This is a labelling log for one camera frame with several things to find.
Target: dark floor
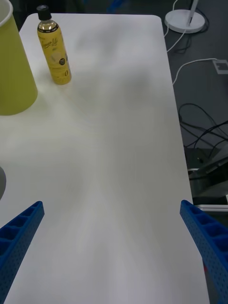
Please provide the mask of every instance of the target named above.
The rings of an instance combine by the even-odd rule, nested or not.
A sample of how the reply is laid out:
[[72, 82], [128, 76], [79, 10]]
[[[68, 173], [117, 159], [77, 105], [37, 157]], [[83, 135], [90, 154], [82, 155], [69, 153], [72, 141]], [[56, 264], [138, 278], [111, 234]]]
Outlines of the dark floor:
[[[14, 16], [18, 28], [20, 28], [26, 18], [24, 1], [28, 0], [11, 0], [14, 6]], [[76, 0], [66, 0], [65, 11], [77, 12], [75, 6]], [[109, 0], [86, 0], [86, 13], [106, 13], [109, 6]], [[164, 17], [167, 12], [172, 9], [173, 0], [126, 0], [122, 6], [116, 11], [118, 14], [152, 14]], [[176, 9], [188, 8], [190, 0], [179, 0], [176, 4]], [[172, 78], [178, 68], [195, 59], [216, 57], [218, 59], [228, 59], [228, 1], [227, 0], [200, 0], [198, 8], [203, 11], [210, 21], [208, 31], [193, 35], [191, 38], [191, 47], [184, 54], [175, 53], [177, 48], [183, 48], [186, 45], [188, 35], [186, 34], [177, 46], [169, 52], [169, 62]], [[166, 36], [167, 48], [180, 37], [180, 34], [169, 31]], [[228, 113], [228, 75], [218, 75], [212, 62], [199, 62], [184, 67], [174, 85], [177, 108], [184, 103], [195, 103], [206, 110], [216, 121], [221, 123], [227, 120]], [[182, 119], [190, 124], [196, 124], [200, 127], [210, 128], [212, 126], [208, 117], [198, 108], [186, 106], [181, 110]], [[202, 131], [190, 130], [200, 135]], [[223, 130], [228, 133], [228, 126], [224, 126]], [[182, 131], [183, 143], [188, 145], [193, 142], [196, 137]], [[215, 145], [221, 139], [213, 135], [204, 137], [208, 142]], [[218, 148], [222, 147], [225, 142], [221, 143]], [[198, 142], [199, 148], [209, 148], [204, 142]], [[202, 165], [207, 161], [209, 150], [188, 149], [187, 163], [189, 167]]]

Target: yellow cup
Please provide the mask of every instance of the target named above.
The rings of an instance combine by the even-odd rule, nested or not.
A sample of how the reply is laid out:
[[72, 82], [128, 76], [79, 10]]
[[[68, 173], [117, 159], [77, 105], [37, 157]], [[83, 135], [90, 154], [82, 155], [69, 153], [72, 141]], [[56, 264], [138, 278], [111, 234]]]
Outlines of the yellow cup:
[[0, 0], [0, 115], [29, 108], [37, 87], [13, 17], [9, 0]]

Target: cord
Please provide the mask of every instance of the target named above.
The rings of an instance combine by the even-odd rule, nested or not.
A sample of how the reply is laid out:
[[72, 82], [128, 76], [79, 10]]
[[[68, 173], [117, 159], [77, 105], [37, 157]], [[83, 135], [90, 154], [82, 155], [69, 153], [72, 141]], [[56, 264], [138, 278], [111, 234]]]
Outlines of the cord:
[[208, 179], [208, 176], [199, 176], [199, 177], [192, 177], [192, 178], [189, 178], [190, 181], [195, 181], [195, 180], [204, 180], [204, 179]]
[[[172, 10], [175, 9], [175, 4], [177, 3], [177, 1], [178, 1], [178, 0], [175, 0], [175, 1], [174, 1], [173, 5], [172, 5]], [[167, 23], [167, 31], [166, 31], [164, 37], [165, 37], [168, 33], [169, 33], [169, 23]]]
[[[202, 110], [203, 113], [210, 119], [210, 121], [212, 122], [213, 125], [217, 125], [217, 123], [215, 122], [215, 120], [213, 119], [213, 117], [211, 117], [211, 116], [210, 116], [210, 115], [209, 115], [201, 106], [199, 106], [199, 105], [197, 105], [197, 104], [194, 104], [194, 103], [182, 104], [182, 105], [179, 107], [179, 110], [178, 110], [178, 117], [179, 117], [179, 120], [180, 120], [181, 122], [183, 122], [183, 121], [182, 121], [182, 117], [181, 117], [181, 109], [182, 109], [182, 107], [187, 106], [187, 105], [192, 105], [192, 106], [195, 106], [195, 107], [199, 108], [199, 109]], [[205, 131], [205, 130], [206, 130], [206, 129], [204, 129], [204, 128], [201, 128], [201, 127], [198, 127], [198, 126], [194, 126], [194, 125], [191, 125], [191, 124], [187, 124], [187, 123], [184, 123], [184, 124], [186, 124], [186, 125], [188, 125], [188, 126], [190, 126], [190, 127], [193, 127], [193, 128], [198, 128], [199, 130], [201, 129], [201, 131]], [[227, 135], [221, 128], [218, 128], [218, 131], [220, 131], [221, 133], [223, 133], [225, 136], [228, 137], [228, 135]]]
[[225, 141], [226, 141], [226, 140], [222, 140], [222, 141], [218, 142], [217, 144], [215, 144], [215, 145], [213, 146], [213, 148], [211, 149], [211, 152], [210, 152], [210, 154], [209, 154], [209, 156], [208, 156], [209, 159], [212, 158], [212, 154], [213, 154], [215, 148], [216, 148], [220, 143], [223, 143], [223, 142], [225, 142]]
[[217, 58], [197, 59], [197, 60], [193, 60], [193, 61], [184, 63], [181, 67], [179, 67], [179, 69], [178, 69], [178, 71], [177, 71], [177, 74], [176, 74], [176, 77], [175, 77], [175, 79], [174, 79], [174, 81], [173, 81], [172, 84], [174, 85], [174, 84], [176, 83], [177, 77], [178, 77], [178, 75], [179, 75], [179, 72], [180, 72], [180, 70], [181, 70], [184, 66], [189, 65], [189, 64], [194, 63], [194, 62], [207, 61], [207, 60], [218, 60], [218, 59], [217, 59]]
[[217, 129], [217, 128], [221, 127], [222, 125], [225, 125], [225, 124], [228, 124], [228, 120], [226, 120], [226, 121], [223, 122], [223, 123], [217, 124], [217, 125], [211, 127], [210, 129], [207, 129], [206, 131], [204, 131], [204, 133], [201, 134], [200, 137], [194, 142], [194, 147], [193, 147], [193, 148], [195, 149], [195, 147], [196, 147], [196, 145], [197, 145], [197, 142], [198, 142], [204, 135], [206, 135], [206, 134], [209, 133], [210, 131], [212, 131], [212, 130], [214, 130], [214, 129]]
[[171, 51], [172, 48], [175, 47], [175, 45], [176, 45], [176, 44], [180, 41], [180, 39], [184, 36], [184, 34], [186, 33], [186, 31], [187, 31], [187, 30], [185, 30], [185, 31], [183, 32], [183, 34], [181, 35], [181, 37], [174, 43], [174, 45], [173, 45], [171, 48], [168, 49], [167, 53], [168, 53], [169, 51]]
[[200, 9], [196, 8], [196, 10], [204, 17], [204, 19], [205, 19], [205, 26], [204, 26], [204, 28], [200, 32], [192, 33], [192, 34], [188, 35], [188, 37], [186, 39], [186, 45], [185, 45], [185, 47], [176, 49], [174, 51], [176, 54], [185, 54], [185, 52], [187, 51], [187, 49], [191, 47], [191, 43], [192, 43], [192, 39], [191, 38], [193, 36], [198, 35], [198, 34], [205, 33], [206, 31], [208, 31], [208, 29], [210, 27], [210, 21], [209, 21], [208, 17]]
[[169, 33], [169, 24], [167, 23], [167, 31], [166, 31], [166, 33], [165, 33], [165, 35], [164, 35], [164, 38], [165, 38], [165, 36], [166, 36], [168, 33]]
[[[186, 125], [186, 126], [189, 126], [189, 127], [191, 127], [191, 128], [194, 128], [194, 129], [196, 129], [196, 130], [206, 131], [205, 128], [201, 128], [201, 127], [198, 127], [198, 126], [194, 126], [193, 124], [189, 124], [189, 123], [186, 123], [186, 122], [184, 122], [184, 121], [181, 121], [181, 123], [184, 124], [184, 125]], [[228, 138], [226, 138], [226, 137], [224, 137], [224, 136], [222, 136], [222, 135], [219, 135], [219, 134], [214, 133], [214, 132], [212, 132], [212, 131], [210, 131], [209, 133], [212, 134], [212, 135], [214, 135], [214, 136], [217, 136], [217, 137], [219, 137], [219, 138], [222, 138], [222, 139], [224, 139], [224, 140], [226, 140], [226, 141], [228, 142]]]
[[[187, 131], [189, 134], [195, 136], [196, 138], [199, 138], [199, 136], [197, 136], [196, 134], [192, 133], [191, 131], [189, 131], [187, 128], [185, 128], [182, 124], [180, 124], [180, 126]], [[211, 146], [213, 148], [213, 145], [207, 141], [205, 141], [203, 138], [200, 138], [201, 141], [205, 142], [208, 146]]]

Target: black cable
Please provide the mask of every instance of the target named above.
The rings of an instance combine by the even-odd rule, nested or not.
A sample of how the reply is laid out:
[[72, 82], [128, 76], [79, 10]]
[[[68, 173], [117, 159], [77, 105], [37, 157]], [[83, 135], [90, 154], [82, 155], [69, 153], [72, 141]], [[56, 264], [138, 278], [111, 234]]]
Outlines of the black cable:
[[208, 176], [199, 176], [199, 177], [192, 177], [192, 178], [189, 178], [190, 181], [195, 181], [195, 180], [204, 180], [204, 179], [207, 179]]
[[225, 125], [225, 124], [228, 124], [228, 120], [226, 120], [226, 121], [223, 122], [223, 123], [217, 124], [217, 125], [211, 127], [210, 129], [206, 130], [203, 134], [201, 134], [201, 135], [199, 136], [199, 138], [198, 138], [194, 143], [192, 142], [190, 145], [194, 144], [194, 147], [193, 147], [193, 148], [195, 149], [197, 142], [198, 142], [204, 135], [208, 134], [210, 131], [212, 131], [212, 130], [214, 130], [214, 129], [217, 129], [217, 128], [221, 127], [222, 125]]
[[[182, 121], [182, 120], [181, 120], [181, 123], [184, 124], [184, 125], [186, 125], [186, 126], [189, 126], [189, 127], [191, 127], [191, 128], [194, 128], [194, 129], [196, 129], [196, 130], [206, 131], [205, 128], [201, 128], [201, 127], [198, 127], [198, 126], [196, 126], [196, 125], [193, 125], [193, 124], [190, 124], [190, 123], [186, 123], [186, 122], [184, 122], [184, 121]], [[212, 135], [214, 135], [214, 136], [217, 136], [217, 137], [219, 137], [219, 138], [222, 138], [222, 139], [224, 139], [225, 141], [228, 142], [228, 138], [226, 138], [226, 137], [224, 137], [224, 136], [221, 136], [221, 135], [219, 135], [219, 134], [217, 134], [217, 133], [214, 133], [214, 132], [212, 132], [212, 131], [210, 131], [209, 133], [212, 134]]]
[[[186, 129], [181, 123], [180, 123], [180, 126], [181, 126], [185, 131], [187, 131], [189, 134], [195, 136], [196, 138], [199, 138], [196, 134], [194, 134], [194, 133], [192, 133], [191, 131], [189, 131], [188, 129]], [[206, 144], [208, 144], [208, 146], [213, 147], [213, 145], [212, 145], [211, 143], [205, 141], [204, 139], [201, 138], [200, 140], [203, 141], [203, 142], [205, 142]]]
[[210, 152], [210, 154], [209, 154], [209, 156], [208, 156], [209, 159], [212, 157], [212, 154], [213, 154], [215, 148], [216, 148], [220, 143], [223, 143], [223, 142], [225, 142], [225, 140], [222, 140], [222, 141], [220, 141], [220, 142], [218, 142], [217, 144], [214, 145], [214, 147], [211, 149], [211, 152]]
[[185, 54], [186, 53], [186, 50], [188, 48], [191, 47], [191, 43], [192, 43], [192, 37], [195, 36], [195, 35], [198, 35], [198, 34], [202, 34], [202, 33], [205, 33], [206, 31], [208, 31], [209, 27], [210, 27], [210, 20], [208, 19], [208, 17], [198, 8], [196, 8], [196, 10], [204, 17], [205, 19], [205, 26], [204, 28], [197, 32], [197, 33], [194, 33], [194, 34], [188, 34], [187, 35], [187, 39], [186, 39], [186, 44], [185, 44], [185, 47], [182, 47], [182, 48], [178, 48], [178, 49], [175, 49], [174, 50], [174, 53], [177, 53], [177, 54]]
[[[215, 122], [215, 120], [199, 105], [197, 104], [194, 104], [194, 103], [186, 103], [186, 104], [182, 104], [180, 107], [179, 107], [179, 110], [178, 110], [178, 117], [179, 117], [179, 120], [181, 120], [181, 109], [184, 107], [184, 106], [187, 106], [187, 105], [192, 105], [192, 106], [195, 106], [197, 108], [199, 108], [200, 110], [202, 110], [204, 112], [204, 114], [211, 120], [212, 124], [213, 125], [217, 125], [217, 123]], [[228, 135], [221, 129], [219, 128], [219, 130], [221, 132], [223, 132], [223, 134], [225, 134], [227, 137]]]

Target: white table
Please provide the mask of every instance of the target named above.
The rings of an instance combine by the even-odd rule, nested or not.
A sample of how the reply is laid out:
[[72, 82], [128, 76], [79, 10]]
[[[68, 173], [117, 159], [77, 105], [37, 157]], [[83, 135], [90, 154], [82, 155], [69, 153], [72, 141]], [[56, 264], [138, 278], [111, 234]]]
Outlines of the white table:
[[72, 81], [55, 85], [37, 37], [20, 34], [39, 95], [0, 118], [0, 225], [37, 200], [43, 218], [6, 304], [205, 304], [200, 254], [161, 20], [53, 14]]

